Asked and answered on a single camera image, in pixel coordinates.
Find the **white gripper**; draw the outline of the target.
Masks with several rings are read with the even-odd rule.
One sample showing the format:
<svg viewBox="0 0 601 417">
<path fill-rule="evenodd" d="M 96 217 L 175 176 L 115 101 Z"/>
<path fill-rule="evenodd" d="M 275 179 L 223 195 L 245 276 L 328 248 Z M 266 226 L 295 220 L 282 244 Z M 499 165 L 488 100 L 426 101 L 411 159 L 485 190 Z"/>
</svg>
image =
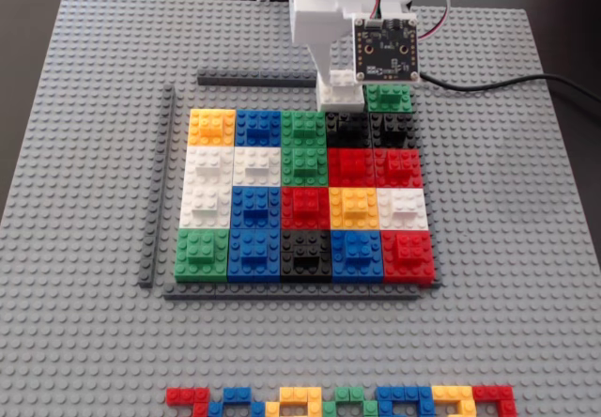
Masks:
<svg viewBox="0 0 601 417">
<path fill-rule="evenodd" d="M 381 29 L 388 20 L 408 19 L 411 1 L 289 0 L 293 42 L 307 45 L 319 81 L 330 85 L 333 70 L 353 70 L 351 36 L 343 36 L 354 24 Z"/>
</svg>

